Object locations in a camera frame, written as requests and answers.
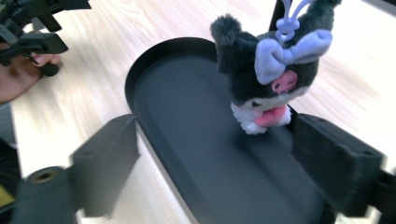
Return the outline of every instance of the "black plush toy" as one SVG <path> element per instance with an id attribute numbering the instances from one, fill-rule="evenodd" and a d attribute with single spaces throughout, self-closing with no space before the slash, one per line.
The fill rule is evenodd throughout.
<path id="1" fill-rule="evenodd" d="M 218 69 L 227 77 L 235 118 L 248 134 L 288 124 L 287 103 L 308 91 L 318 72 L 318 58 L 332 43 L 333 9 L 341 0 L 304 0 L 289 17 L 290 0 L 282 0 L 285 17 L 277 31 L 258 37 L 243 32 L 231 15 L 210 27 Z M 309 8 L 298 20 L 307 4 Z"/>

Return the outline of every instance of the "plush face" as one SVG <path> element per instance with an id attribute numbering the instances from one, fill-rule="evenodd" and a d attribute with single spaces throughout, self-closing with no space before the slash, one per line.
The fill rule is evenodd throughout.
<path id="1" fill-rule="evenodd" d="M 233 114 L 247 133 L 264 133 L 290 121 L 287 103 L 314 81 L 318 58 L 332 41 L 333 8 L 340 3 L 312 2 L 286 42 L 276 41 L 274 32 L 259 37 L 243 32 L 230 15 L 212 23 L 219 71 L 227 77 Z"/>

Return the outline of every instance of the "light wood surface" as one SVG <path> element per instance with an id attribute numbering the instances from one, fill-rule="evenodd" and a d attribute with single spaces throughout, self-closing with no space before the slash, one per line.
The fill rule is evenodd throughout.
<path id="1" fill-rule="evenodd" d="M 275 0 L 91 0 L 92 10 L 61 12 L 58 34 L 70 48 L 55 77 L 45 77 L 12 103 L 24 176 L 51 165 L 68 166 L 69 154 L 109 120 L 130 113 L 124 97 L 129 68 L 164 40 L 212 40 L 210 23 L 225 13 L 259 35 L 268 29 Z M 334 40 L 321 59 L 310 91 L 291 102 L 300 113 L 327 119 L 388 155 L 396 167 L 396 19 L 360 0 L 336 9 Z M 142 154 L 114 217 L 82 223 L 190 223 L 155 155 L 139 138 Z M 374 223 L 339 217 L 337 223 Z"/>

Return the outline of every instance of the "wooden table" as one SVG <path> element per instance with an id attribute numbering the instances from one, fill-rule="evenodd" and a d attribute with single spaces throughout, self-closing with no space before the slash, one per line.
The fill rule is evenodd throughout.
<path id="1" fill-rule="evenodd" d="M 12 103 L 24 176 L 68 156 L 109 120 L 130 113 L 124 82 L 134 61 L 164 40 L 196 36 L 212 40 L 216 17 L 233 14 L 243 29 L 266 32 L 275 1 L 95 0 L 92 10 L 56 15 L 58 34 L 70 48 L 55 77 L 45 77 Z M 396 19 L 358 0 L 336 9 L 334 40 L 321 59 L 310 91 L 291 106 L 327 119 L 388 155 L 396 166 Z M 194 219 L 141 138 L 114 217 L 82 223 L 189 223 Z M 337 223 L 373 223 L 338 218 Z"/>

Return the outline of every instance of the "black bracket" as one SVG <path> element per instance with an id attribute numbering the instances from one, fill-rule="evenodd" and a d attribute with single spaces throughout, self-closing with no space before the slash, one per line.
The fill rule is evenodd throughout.
<path id="1" fill-rule="evenodd" d="M 138 157 L 134 116 L 111 120 L 73 153 L 70 167 L 47 167 L 22 181 L 11 223 L 77 223 L 79 209 L 111 216 Z"/>
<path id="2" fill-rule="evenodd" d="M 396 176 L 381 170 L 382 153 L 314 116 L 297 115 L 292 129 L 294 158 L 337 212 L 363 217 L 371 205 L 380 223 L 396 223 Z"/>

